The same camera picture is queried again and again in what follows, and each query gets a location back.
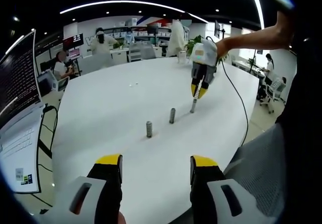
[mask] sticker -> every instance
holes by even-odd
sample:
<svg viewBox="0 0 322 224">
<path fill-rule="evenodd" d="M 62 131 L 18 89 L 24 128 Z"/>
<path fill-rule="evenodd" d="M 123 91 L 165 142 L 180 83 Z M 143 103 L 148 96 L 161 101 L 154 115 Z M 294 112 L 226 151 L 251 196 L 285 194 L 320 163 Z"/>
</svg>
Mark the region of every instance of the sticker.
<svg viewBox="0 0 322 224">
<path fill-rule="evenodd" d="M 28 175 L 28 184 L 32 184 L 32 175 Z"/>
<path fill-rule="evenodd" d="M 24 180 L 24 168 L 16 169 L 16 180 L 23 181 Z"/>
<path fill-rule="evenodd" d="M 28 176 L 24 176 L 24 181 L 20 183 L 21 185 L 27 185 L 28 184 Z"/>
</svg>

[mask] human arm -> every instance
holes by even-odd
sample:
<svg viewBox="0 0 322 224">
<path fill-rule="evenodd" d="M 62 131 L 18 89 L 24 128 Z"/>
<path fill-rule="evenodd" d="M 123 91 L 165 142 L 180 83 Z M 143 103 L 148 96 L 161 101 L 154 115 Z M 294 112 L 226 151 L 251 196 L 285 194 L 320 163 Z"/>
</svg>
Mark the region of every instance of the human arm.
<svg viewBox="0 0 322 224">
<path fill-rule="evenodd" d="M 290 44 L 294 33 L 292 19 L 282 12 L 277 13 L 274 26 L 251 34 L 229 37 L 216 43 L 218 58 L 225 56 L 231 49 L 279 49 Z"/>
</svg>

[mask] gray chair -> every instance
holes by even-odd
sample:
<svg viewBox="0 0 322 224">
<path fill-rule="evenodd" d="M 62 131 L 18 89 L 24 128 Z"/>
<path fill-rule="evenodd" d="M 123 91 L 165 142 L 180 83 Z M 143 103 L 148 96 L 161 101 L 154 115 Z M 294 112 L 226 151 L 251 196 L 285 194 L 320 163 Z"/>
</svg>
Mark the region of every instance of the gray chair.
<svg viewBox="0 0 322 224">
<path fill-rule="evenodd" d="M 142 59 L 156 59 L 155 51 L 150 42 L 141 44 L 140 50 Z"/>
<path fill-rule="evenodd" d="M 261 106 L 268 107 L 268 113 L 274 113 L 272 102 L 279 101 L 281 99 L 282 91 L 286 85 L 282 82 L 281 78 L 275 78 L 270 86 L 265 85 L 266 99 L 260 103 Z"/>
<path fill-rule="evenodd" d="M 115 63 L 110 53 L 104 53 L 79 59 L 78 65 L 82 71 L 82 75 L 84 75 L 103 68 L 115 66 Z"/>
<path fill-rule="evenodd" d="M 141 44 L 142 43 L 133 43 L 129 46 L 129 62 L 142 60 L 141 57 Z"/>
</svg>

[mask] computer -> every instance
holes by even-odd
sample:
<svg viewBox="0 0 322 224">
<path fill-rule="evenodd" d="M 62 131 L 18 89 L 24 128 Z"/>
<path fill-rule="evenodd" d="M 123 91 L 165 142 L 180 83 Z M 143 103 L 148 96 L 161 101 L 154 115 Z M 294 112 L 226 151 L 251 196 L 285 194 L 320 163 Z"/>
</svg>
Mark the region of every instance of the computer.
<svg viewBox="0 0 322 224">
<path fill-rule="evenodd" d="M 16 193 L 40 192 L 37 156 L 44 104 L 34 47 L 35 31 L 0 60 L 0 170 Z"/>
<path fill-rule="evenodd" d="M 64 50 L 70 50 L 84 44 L 83 34 L 76 34 L 74 36 L 63 39 L 62 46 Z"/>
</svg>

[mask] white tabletop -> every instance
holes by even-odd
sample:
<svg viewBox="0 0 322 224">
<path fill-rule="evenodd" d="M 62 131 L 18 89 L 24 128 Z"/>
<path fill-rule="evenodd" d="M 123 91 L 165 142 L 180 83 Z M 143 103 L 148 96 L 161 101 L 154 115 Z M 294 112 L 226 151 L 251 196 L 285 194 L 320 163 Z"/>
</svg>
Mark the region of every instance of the white tabletop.
<svg viewBox="0 0 322 224">
<path fill-rule="evenodd" d="M 190 206 L 190 156 L 229 164 L 246 132 L 242 103 L 219 66 L 208 93 L 192 105 L 191 65 L 176 58 L 102 69 L 68 83 L 53 143 L 55 190 L 86 176 L 95 161 L 123 155 L 121 212 L 130 224 L 169 223 Z M 248 119 L 259 80 L 231 65 L 226 71 Z M 171 108 L 176 119 L 169 124 Z M 153 137 L 146 138 L 146 121 Z"/>
</svg>

